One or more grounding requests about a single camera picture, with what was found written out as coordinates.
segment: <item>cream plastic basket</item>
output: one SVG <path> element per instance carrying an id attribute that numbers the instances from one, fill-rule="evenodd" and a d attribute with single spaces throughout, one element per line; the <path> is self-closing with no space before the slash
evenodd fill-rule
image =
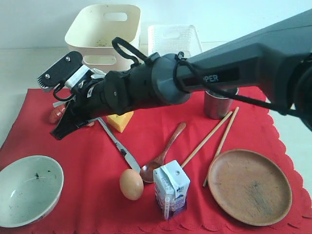
<path id="1" fill-rule="evenodd" d="M 148 27 L 148 54 L 158 52 L 161 56 L 168 53 L 184 52 L 189 58 L 202 53 L 201 43 L 194 25 L 151 25 Z"/>
<path id="2" fill-rule="evenodd" d="M 83 56 L 83 64 L 104 72 L 130 68 L 112 47 L 112 40 L 120 37 L 135 48 L 139 47 L 141 10 L 134 5 L 95 4 L 83 8 L 65 35 L 70 51 Z"/>

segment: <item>cheese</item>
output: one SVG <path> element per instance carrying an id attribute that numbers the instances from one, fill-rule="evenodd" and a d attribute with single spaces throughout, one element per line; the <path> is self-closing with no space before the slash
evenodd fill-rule
<path id="1" fill-rule="evenodd" d="M 106 119 L 111 126 L 113 126 L 118 132 L 122 133 L 133 116 L 133 113 L 133 111 L 130 111 L 121 116 L 110 115 L 107 116 Z"/>

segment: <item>spoon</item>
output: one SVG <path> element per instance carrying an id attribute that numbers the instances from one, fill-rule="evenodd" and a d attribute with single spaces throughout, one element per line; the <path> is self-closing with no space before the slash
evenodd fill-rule
<path id="1" fill-rule="evenodd" d="M 154 181 L 153 170 L 164 165 L 165 156 L 170 146 L 178 137 L 178 135 L 180 135 L 180 133 L 184 130 L 185 127 L 186 127 L 185 122 L 180 123 L 178 127 L 176 128 L 175 132 L 173 133 L 173 135 L 171 136 L 164 151 L 158 157 L 154 158 L 152 161 L 148 162 L 146 165 L 144 165 L 141 168 L 140 176 L 142 177 L 143 181 L 148 182 L 148 183 L 153 183 Z"/>

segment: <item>egg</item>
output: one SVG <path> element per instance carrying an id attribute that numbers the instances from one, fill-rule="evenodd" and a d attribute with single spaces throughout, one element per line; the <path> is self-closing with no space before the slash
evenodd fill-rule
<path id="1" fill-rule="evenodd" d="M 132 201 L 138 200 L 144 189 L 140 174 L 133 169 L 127 169 L 121 174 L 119 185 L 122 194 Z"/>

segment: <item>white table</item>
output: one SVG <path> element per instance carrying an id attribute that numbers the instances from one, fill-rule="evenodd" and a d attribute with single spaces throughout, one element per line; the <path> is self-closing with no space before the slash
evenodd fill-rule
<path id="1" fill-rule="evenodd" d="M 203 50 L 220 43 L 203 43 Z M 28 88 L 38 88 L 37 77 L 68 52 L 67 48 L 0 50 L 0 145 L 18 116 Z M 286 153 L 312 195 L 312 132 L 301 120 L 270 112 Z"/>

